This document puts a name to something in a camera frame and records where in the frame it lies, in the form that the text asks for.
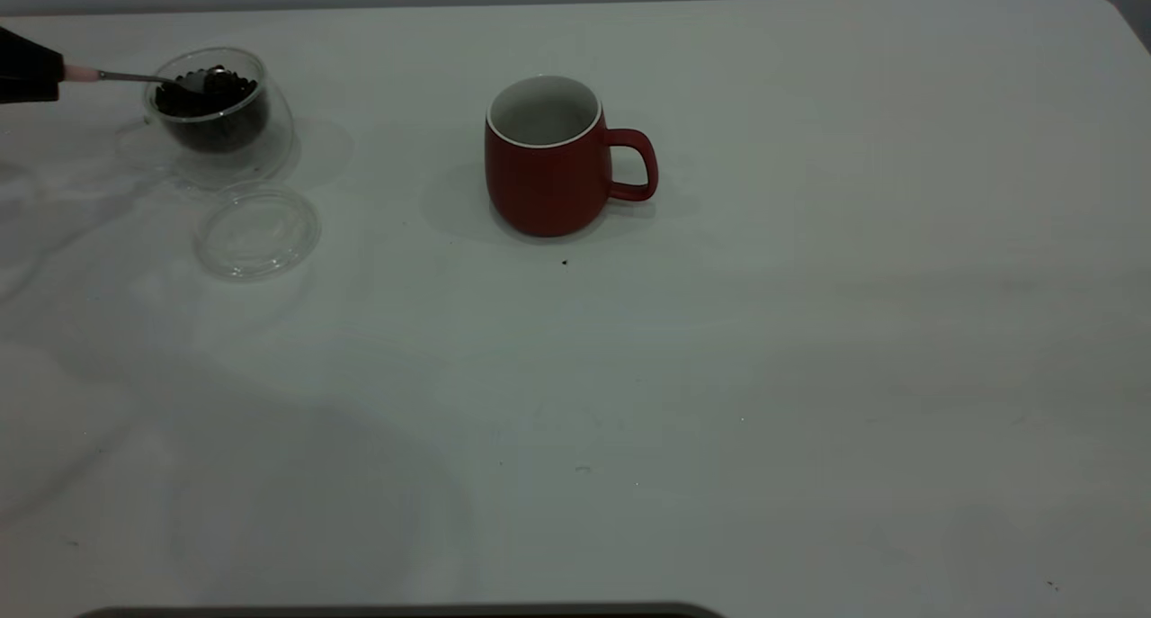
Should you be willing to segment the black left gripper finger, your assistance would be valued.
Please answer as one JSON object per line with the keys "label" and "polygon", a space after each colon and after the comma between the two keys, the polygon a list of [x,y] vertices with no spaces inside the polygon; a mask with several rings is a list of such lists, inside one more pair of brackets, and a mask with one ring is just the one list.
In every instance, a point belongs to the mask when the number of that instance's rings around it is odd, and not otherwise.
{"label": "black left gripper finger", "polygon": [[64,73],[49,76],[17,76],[3,70],[0,78],[1,104],[56,102]]}
{"label": "black left gripper finger", "polygon": [[1,26],[1,73],[64,73],[60,52]]}

